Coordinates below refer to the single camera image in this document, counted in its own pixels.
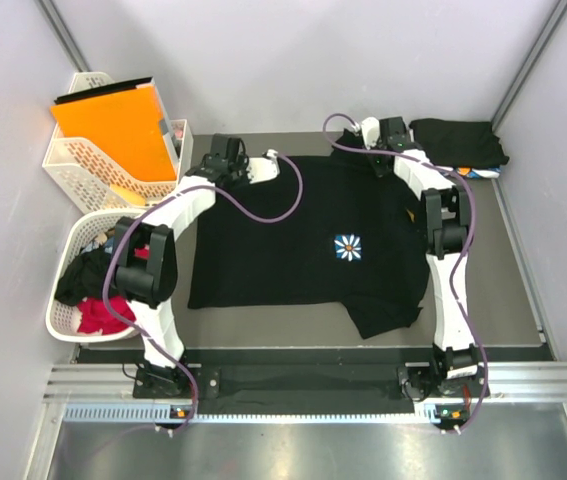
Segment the black t shirt flower print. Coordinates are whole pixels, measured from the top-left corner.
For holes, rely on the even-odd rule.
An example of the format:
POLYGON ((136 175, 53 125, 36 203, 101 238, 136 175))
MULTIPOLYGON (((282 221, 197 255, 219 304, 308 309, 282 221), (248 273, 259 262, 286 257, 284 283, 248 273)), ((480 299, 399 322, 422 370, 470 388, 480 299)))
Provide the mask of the black t shirt flower print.
POLYGON ((339 303, 363 338, 411 326, 430 277, 419 200, 361 148, 344 132, 218 198, 197 221, 189 307, 339 303))

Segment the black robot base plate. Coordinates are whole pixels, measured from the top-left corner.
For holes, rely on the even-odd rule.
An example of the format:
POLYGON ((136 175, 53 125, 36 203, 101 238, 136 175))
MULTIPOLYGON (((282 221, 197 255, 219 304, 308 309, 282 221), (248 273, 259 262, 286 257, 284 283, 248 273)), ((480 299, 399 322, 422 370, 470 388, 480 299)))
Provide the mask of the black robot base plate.
POLYGON ((426 367, 429 348, 196 349, 184 355, 210 415, 410 413, 399 370, 426 367))

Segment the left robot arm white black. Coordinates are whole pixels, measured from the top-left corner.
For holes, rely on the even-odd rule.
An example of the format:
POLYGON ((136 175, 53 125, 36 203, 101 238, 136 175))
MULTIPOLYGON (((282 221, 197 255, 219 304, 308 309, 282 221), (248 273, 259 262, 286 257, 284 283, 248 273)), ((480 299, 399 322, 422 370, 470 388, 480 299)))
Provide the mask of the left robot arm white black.
POLYGON ((145 349, 137 364, 135 398, 185 398, 192 393, 188 370, 176 363, 185 351, 171 303, 178 280, 176 240, 214 205, 216 187, 249 183, 249 165, 242 139, 216 134, 210 152, 182 176, 156 210, 136 228, 130 217, 115 226, 115 247, 121 253, 112 286, 128 302, 145 349))

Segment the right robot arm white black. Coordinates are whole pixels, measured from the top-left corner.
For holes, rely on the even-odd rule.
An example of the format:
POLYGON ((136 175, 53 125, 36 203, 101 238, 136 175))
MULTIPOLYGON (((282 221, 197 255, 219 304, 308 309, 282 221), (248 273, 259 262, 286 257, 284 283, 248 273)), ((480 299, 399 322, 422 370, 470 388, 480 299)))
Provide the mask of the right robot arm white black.
POLYGON ((423 401, 430 394, 450 396, 480 377, 483 351, 468 324, 466 267, 475 233, 474 197, 433 165, 400 117, 368 117, 360 124, 363 145, 373 154, 377 176, 401 179, 419 200, 426 261, 434 289, 436 327, 432 360, 426 367, 399 370, 404 395, 423 401))

